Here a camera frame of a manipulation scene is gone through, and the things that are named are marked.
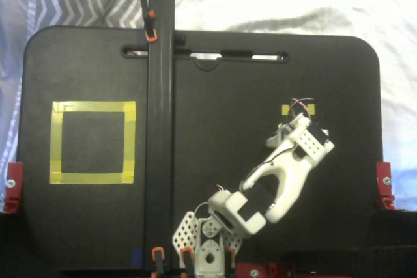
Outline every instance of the black board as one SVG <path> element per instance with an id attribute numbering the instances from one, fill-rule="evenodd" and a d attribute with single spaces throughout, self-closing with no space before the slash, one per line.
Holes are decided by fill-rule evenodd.
<path id="1" fill-rule="evenodd" d="M 303 97 L 321 104 L 321 126 L 336 147 L 309 175 L 285 218 L 245 242 L 238 260 L 267 262 L 286 251 L 370 244 L 375 164 L 382 161 L 373 49 L 341 36 L 177 31 L 176 37 L 182 42 L 175 46 L 172 201 L 164 207 L 173 225 L 163 234 L 143 229 L 144 208 L 152 210 L 152 203 L 144 203 L 147 58 L 123 53 L 147 50 L 143 30 L 52 27 L 31 39 L 18 159 L 25 163 L 22 217 L 32 250 L 60 268 L 141 268 L 135 260 L 150 253 L 139 252 L 143 238 L 171 237 L 183 215 L 215 192 L 215 184 L 236 190 L 270 152 L 265 140 L 283 122 L 281 105 Z M 199 61 L 191 52 L 222 58 Z M 254 53 L 278 60 L 255 60 Z M 65 100 L 136 101 L 133 184 L 49 184 L 51 103 Z M 155 214 L 154 220 L 170 219 Z M 165 254 L 177 268 L 174 250 L 165 247 Z"/>

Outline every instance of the screw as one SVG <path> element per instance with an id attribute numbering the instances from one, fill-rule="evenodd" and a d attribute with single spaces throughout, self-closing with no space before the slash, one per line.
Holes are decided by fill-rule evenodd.
<path id="1" fill-rule="evenodd" d="M 257 278 L 259 276 L 259 272 L 257 270 L 250 271 L 250 277 Z"/>
<path id="2" fill-rule="evenodd" d="M 16 182 L 13 179 L 9 179 L 6 182 L 6 186 L 9 188 L 13 188 L 16 185 Z"/>

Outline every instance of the gray striped cloth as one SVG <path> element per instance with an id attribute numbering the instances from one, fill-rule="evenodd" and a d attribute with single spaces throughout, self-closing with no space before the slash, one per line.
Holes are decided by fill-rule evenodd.
<path id="1" fill-rule="evenodd" d="M 16 157 L 26 42 L 50 25 L 142 27 L 140 0 L 0 0 L 0 211 Z"/>

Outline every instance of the perforated white bracket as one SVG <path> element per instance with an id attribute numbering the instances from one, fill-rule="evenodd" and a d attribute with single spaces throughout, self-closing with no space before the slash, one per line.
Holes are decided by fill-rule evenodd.
<path id="1" fill-rule="evenodd" d="M 195 245 L 197 241 L 197 225 L 198 220 L 194 217 L 193 212 L 187 212 L 182 219 L 180 225 L 172 236 L 172 244 L 180 257 L 180 268 L 185 268 L 184 262 L 181 260 L 181 249 L 191 247 L 195 252 Z M 242 238 L 236 234 L 231 234 L 227 230 L 222 229 L 220 236 L 223 237 L 223 244 L 225 249 L 234 249 L 235 255 L 239 252 L 242 246 Z"/>

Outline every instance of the black vertical rail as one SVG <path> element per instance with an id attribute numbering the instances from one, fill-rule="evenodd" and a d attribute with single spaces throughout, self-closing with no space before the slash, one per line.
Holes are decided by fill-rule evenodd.
<path id="1" fill-rule="evenodd" d="M 145 269 L 151 250 L 165 249 L 171 265 L 173 153 L 173 38 L 175 0 L 149 0 L 158 40 L 149 43 L 145 210 Z"/>

